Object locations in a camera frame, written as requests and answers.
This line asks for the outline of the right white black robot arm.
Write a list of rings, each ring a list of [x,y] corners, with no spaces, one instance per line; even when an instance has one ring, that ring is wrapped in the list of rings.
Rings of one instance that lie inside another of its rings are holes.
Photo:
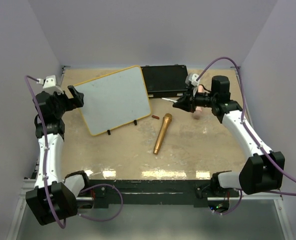
[[[173,103],[173,107],[186,112],[195,112],[197,107],[210,108],[212,114],[237,140],[247,158],[241,172],[213,174],[210,184],[212,194],[220,197],[228,189],[239,189],[251,195],[280,188],[285,157],[280,151],[274,152],[267,146],[248,125],[241,106],[231,99],[229,79],[222,75],[214,76],[211,90],[199,92],[197,78],[198,75],[194,73],[186,77],[187,91]]]

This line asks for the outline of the yellow framed whiteboard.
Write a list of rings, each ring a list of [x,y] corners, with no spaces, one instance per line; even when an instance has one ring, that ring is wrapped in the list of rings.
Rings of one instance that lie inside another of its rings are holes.
[[[74,85],[84,94],[79,110],[91,136],[148,117],[152,110],[138,65]]]

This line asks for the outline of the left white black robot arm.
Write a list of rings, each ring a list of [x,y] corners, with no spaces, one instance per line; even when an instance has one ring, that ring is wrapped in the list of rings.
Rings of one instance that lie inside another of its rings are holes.
[[[79,170],[62,177],[60,173],[61,153],[64,144],[66,112],[84,105],[84,94],[74,86],[68,86],[72,94],[45,91],[33,96],[37,110],[34,119],[35,135],[39,144],[39,170],[33,190],[25,199],[38,223],[42,226],[59,222],[65,227],[67,218],[77,214],[78,195],[91,192],[91,183],[85,171]]]

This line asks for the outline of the red white marker pen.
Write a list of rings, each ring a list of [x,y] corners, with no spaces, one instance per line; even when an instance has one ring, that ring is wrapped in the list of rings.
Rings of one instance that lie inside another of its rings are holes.
[[[174,100],[174,99],[170,99],[170,98],[165,98],[165,97],[163,97],[163,98],[161,98],[162,100],[165,100],[165,101],[168,101],[168,102],[171,102],[171,103],[176,103],[177,102],[177,100]]]

